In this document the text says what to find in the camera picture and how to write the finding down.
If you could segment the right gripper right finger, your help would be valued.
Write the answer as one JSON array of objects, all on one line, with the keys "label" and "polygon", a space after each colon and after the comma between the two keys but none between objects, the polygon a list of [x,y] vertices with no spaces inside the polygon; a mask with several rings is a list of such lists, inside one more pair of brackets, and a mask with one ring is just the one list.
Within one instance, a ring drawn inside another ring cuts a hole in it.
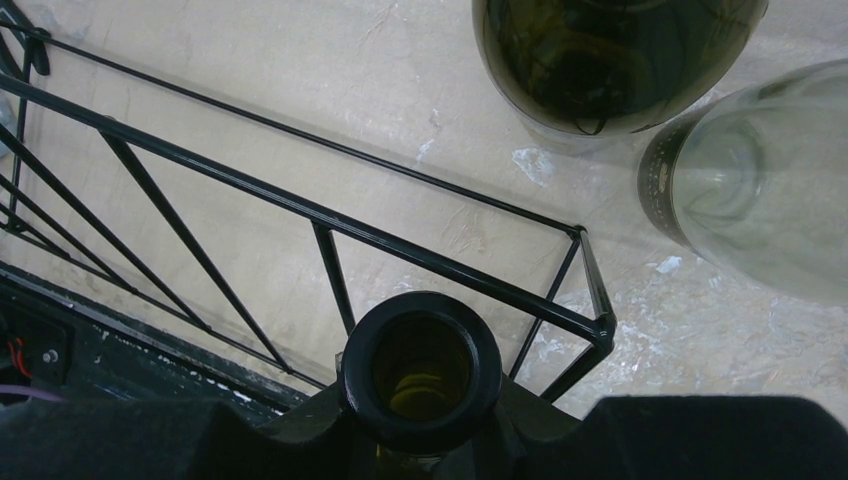
[{"label": "right gripper right finger", "polygon": [[847,430],[793,396],[613,396],[579,420],[510,379],[520,479],[844,479]]}]

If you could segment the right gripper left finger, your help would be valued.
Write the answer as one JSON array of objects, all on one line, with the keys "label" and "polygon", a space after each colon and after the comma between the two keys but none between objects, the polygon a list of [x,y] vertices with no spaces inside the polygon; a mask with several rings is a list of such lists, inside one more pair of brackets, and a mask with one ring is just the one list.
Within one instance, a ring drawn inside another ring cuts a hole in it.
[{"label": "right gripper left finger", "polygon": [[1,413],[4,479],[355,479],[348,425],[215,400],[31,400]]}]

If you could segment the black wire wine rack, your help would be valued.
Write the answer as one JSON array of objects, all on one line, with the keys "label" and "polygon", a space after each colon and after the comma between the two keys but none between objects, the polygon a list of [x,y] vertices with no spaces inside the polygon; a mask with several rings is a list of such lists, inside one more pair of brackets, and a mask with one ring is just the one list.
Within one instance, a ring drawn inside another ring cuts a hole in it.
[{"label": "black wire wine rack", "polygon": [[[419,182],[526,204],[541,158],[495,92],[468,1],[35,1],[64,48],[36,88],[535,296],[568,237]],[[296,138],[284,125],[409,168]],[[4,262],[287,386],[333,378],[343,321],[312,225],[168,159],[136,156],[243,304],[237,311],[93,128],[31,105],[25,147],[93,215],[24,168],[30,234]]]}]

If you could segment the clear bottle black label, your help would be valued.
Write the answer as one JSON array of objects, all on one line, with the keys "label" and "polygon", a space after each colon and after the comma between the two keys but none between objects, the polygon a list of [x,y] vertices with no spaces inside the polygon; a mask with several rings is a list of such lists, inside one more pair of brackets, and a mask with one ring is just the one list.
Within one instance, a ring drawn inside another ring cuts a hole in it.
[{"label": "clear bottle black label", "polygon": [[847,63],[744,88],[663,127],[639,163],[651,224],[787,295],[847,302]]}]

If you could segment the dark green wine bottle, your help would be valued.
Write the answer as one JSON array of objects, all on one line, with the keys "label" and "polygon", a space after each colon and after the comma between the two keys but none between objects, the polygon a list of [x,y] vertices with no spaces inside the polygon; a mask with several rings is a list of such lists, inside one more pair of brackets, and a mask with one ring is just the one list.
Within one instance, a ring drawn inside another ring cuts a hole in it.
[{"label": "dark green wine bottle", "polygon": [[351,475],[473,479],[477,437],[495,421],[502,362],[484,320],[433,291],[392,297],[350,334],[337,374],[357,440]]}]

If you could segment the green bottle white label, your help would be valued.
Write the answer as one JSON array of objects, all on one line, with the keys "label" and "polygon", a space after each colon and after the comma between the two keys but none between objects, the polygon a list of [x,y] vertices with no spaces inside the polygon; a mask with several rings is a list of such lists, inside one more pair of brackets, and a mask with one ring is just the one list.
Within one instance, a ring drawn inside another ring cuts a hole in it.
[{"label": "green bottle white label", "polygon": [[582,150],[661,125],[730,70],[764,1],[475,1],[489,78],[544,145]]}]

